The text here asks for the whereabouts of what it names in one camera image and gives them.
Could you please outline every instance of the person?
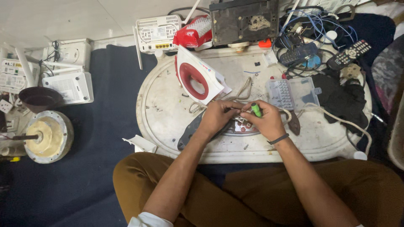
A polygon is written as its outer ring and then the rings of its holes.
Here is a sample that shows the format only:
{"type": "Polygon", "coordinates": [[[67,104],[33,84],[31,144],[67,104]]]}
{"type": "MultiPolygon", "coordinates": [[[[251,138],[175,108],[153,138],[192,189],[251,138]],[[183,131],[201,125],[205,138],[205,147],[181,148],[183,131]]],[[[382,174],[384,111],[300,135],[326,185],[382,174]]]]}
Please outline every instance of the person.
{"type": "Polygon", "coordinates": [[[211,102],[175,160],[138,152],[120,161],[113,182],[128,226],[399,225],[404,186],[392,170],[363,160],[311,164],[285,136],[279,110],[255,103],[262,118],[245,112],[251,103],[211,102]],[[236,114],[276,142],[284,167],[229,173],[220,189],[196,167],[212,136],[236,114]]]}

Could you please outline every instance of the brown trousers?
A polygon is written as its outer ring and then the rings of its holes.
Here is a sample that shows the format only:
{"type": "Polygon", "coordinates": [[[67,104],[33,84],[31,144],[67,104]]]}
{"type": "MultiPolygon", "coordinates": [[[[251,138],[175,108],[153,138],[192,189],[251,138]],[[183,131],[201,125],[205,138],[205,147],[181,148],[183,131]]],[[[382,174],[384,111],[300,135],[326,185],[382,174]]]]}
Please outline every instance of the brown trousers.
{"type": "MultiPolygon", "coordinates": [[[[114,187],[127,222],[137,217],[173,159],[134,153],[114,170],[114,187]]],[[[314,164],[321,177],[365,226],[399,226],[404,186],[389,168],[361,160],[314,164]]],[[[226,175],[222,189],[196,173],[174,226],[308,226],[284,166],[226,175]]]]}

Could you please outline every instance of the yellow ethernet port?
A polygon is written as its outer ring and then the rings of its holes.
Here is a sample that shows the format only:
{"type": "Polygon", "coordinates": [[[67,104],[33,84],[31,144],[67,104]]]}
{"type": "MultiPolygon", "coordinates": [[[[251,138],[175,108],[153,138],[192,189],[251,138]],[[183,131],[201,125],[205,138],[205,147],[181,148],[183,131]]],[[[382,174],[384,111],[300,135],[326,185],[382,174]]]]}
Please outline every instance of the yellow ethernet port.
{"type": "Polygon", "coordinates": [[[156,49],[168,48],[168,47],[170,47],[170,44],[168,44],[168,43],[156,45],[156,49]]]}

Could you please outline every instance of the hand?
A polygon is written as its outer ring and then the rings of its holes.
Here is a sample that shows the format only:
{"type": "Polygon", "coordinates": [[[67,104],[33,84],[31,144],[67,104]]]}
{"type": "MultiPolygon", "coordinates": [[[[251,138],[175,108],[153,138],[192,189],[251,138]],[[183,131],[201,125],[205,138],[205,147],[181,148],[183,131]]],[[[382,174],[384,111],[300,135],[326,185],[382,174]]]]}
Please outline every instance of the hand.
{"type": "Polygon", "coordinates": [[[241,112],[243,104],[232,101],[217,100],[209,103],[205,111],[202,121],[197,131],[202,132],[212,138],[219,130],[221,130],[227,122],[236,114],[241,112]]]}
{"type": "Polygon", "coordinates": [[[246,104],[241,111],[242,113],[240,116],[252,122],[261,132],[261,134],[269,139],[269,141],[274,141],[286,134],[285,127],[283,126],[279,109],[277,107],[262,100],[257,100],[246,104]],[[254,112],[245,113],[245,111],[251,109],[252,103],[256,103],[262,109],[262,118],[257,117],[254,112]]]}

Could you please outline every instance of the orange object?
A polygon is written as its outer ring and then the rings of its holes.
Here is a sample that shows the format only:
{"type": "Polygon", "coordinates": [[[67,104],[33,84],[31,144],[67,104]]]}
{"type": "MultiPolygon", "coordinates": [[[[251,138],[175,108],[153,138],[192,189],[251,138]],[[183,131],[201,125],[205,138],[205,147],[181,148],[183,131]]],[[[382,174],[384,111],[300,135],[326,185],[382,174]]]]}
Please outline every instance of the orange object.
{"type": "Polygon", "coordinates": [[[272,46],[272,42],[270,39],[259,41],[258,46],[261,48],[269,48],[272,46]]]}

